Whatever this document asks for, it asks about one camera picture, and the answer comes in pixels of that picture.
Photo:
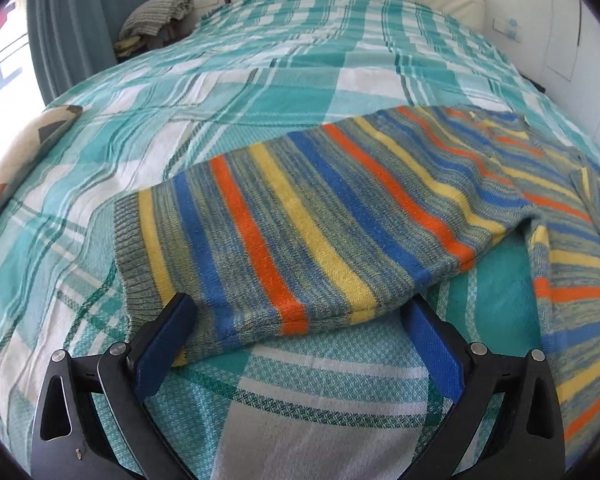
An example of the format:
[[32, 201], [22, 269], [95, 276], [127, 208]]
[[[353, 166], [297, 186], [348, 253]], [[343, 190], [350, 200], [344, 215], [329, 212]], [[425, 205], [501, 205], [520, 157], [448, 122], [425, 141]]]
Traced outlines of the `wall switch panel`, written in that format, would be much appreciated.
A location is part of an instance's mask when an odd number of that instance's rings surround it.
[[521, 43], [522, 28], [514, 18], [510, 18], [508, 21], [502, 18], [494, 18], [492, 20], [492, 28], [494, 32], [498, 32], [507, 39], [518, 42], [518, 44]]

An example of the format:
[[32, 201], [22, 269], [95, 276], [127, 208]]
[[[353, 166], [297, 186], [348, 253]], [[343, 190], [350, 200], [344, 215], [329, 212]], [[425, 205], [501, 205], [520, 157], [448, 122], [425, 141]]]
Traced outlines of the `white wardrobe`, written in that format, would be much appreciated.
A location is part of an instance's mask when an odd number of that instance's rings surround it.
[[586, 0], [552, 0], [547, 93], [600, 148], [600, 20]]

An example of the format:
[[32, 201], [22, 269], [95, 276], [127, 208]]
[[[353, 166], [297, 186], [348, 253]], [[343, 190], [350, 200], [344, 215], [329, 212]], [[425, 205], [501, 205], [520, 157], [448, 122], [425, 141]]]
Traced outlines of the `striped knit sweater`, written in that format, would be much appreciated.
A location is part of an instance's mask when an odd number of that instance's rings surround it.
[[600, 165], [524, 118], [399, 106], [191, 166], [114, 205], [131, 330], [185, 292], [182, 361], [378, 318], [524, 231], [577, 458], [600, 431]]

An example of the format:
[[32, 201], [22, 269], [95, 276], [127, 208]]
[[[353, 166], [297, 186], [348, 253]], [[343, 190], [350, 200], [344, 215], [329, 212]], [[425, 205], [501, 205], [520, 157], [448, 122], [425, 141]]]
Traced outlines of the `teal plaid bedspread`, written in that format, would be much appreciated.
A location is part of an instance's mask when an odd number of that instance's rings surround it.
[[[515, 114], [600, 165], [600, 148], [503, 52], [408, 0], [238, 0], [50, 108], [63, 105], [83, 112], [0, 214], [0, 447], [24, 472], [53, 352], [97, 356], [138, 332], [114, 255], [120, 197], [238, 148], [399, 106]], [[418, 294], [466, 341], [510, 356], [539, 349], [550, 367], [522, 229]], [[453, 404], [401, 306], [186, 363], [193, 332], [148, 411], [197, 478], [396, 478]]]

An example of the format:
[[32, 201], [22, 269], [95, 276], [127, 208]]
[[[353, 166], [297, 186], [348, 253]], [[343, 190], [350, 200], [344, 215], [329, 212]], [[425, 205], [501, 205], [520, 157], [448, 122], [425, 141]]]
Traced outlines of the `teal curtain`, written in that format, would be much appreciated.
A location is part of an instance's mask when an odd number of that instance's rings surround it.
[[118, 33], [146, 1], [26, 0], [30, 53], [43, 102], [116, 65]]

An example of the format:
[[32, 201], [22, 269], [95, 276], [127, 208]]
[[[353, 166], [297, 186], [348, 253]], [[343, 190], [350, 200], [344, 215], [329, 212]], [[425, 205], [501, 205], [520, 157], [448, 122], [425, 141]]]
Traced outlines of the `pile of folded clothes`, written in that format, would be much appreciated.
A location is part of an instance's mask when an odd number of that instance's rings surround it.
[[123, 23], [114, 54], [118, 61], [158, 50], [190, 34], [186, 21], [194, 10], [194, 0], [148, 0]]

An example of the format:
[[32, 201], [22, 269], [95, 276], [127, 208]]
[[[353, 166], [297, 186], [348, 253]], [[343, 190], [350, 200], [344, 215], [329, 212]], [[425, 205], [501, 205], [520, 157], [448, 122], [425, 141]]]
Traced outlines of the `patterned beige cushion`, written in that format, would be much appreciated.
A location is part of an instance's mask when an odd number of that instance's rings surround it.
[[81, 116], [83, 107], [50, 108], [0, 151], [0, 214], [22, 182]]

